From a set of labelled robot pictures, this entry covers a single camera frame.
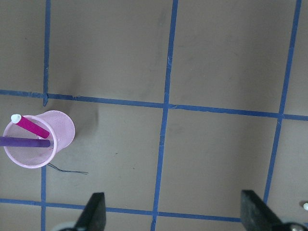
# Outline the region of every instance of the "grid square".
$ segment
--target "grid square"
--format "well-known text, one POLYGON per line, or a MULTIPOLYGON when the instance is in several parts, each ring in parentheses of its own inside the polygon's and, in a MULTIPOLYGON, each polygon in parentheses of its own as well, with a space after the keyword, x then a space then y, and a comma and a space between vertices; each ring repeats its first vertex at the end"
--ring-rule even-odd
MULTIPOLYGON (((1 134, 11 115, 38 115, 44 112, 41 99, 0 95, 1 134)), ((41 170, 23 168, 9 159, 0 147, 0 198, 40 201, 41 170)))
POLYGON ((285 113, 308 115, 308 1, 302 1, 285 113))
POLYGON ((54 0, 50 93, 162 102, 171 0, 54 0))
POLYGON ((0 230, 40 230, 40 206, 0 203, 0 230))
POLYGON ((295 0, 181 0, 170 102, 277 112, 294 9, 295 0))
POLYGON ((0 2, 0 89, 42 92, 45 1, 0 2))
MULTIPOLYGON (((77 221, 82 210, 46 208, 46 230, 51 230, 62 222, 77 221)), ((145 231, 151 226, 152 217, 145 215, 106 213, 105 231, 145 231)))
POLYGON ((156 231, 204 231, 204 230, 229 230, 244 231, 245 228, 238 222, 183 219, 183 218, 166 218, 158 217, 156 223, 156 231))
POLYGON ((280 133, 268 204, 284 221, 307 222, 307 121, 284 120, 280 133))
POLYGON ((263 196, 276 122, 169 111, 158 211, 239 217, 242 189, 263 196))
POLYGON ((85 205, 105 192, 108 207, 152 210, 161 109, 60 100, 49 109, 67 113, 77 131, 51 163, 89 174, 47 168, 48 202, 85 205))

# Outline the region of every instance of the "mesh pencil cup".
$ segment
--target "mesh pencil cup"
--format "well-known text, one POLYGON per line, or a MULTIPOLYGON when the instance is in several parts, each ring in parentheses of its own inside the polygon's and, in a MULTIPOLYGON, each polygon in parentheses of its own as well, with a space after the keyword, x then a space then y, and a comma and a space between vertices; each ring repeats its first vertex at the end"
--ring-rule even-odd
MULTIPOLYGON (((4 147, 8 157, 16 164, 26 168, 47 165, 54 156, 67 147, 74 139, 75 126, 71 118, 60 111, 47 111, 40 115, 26 115, 25 118, 36 123, 50 134, 47 137, 53 145, 49 148, 4 147)), ((5 137, 41 139, 41 137, 10 122, 4 130, 5 137)))

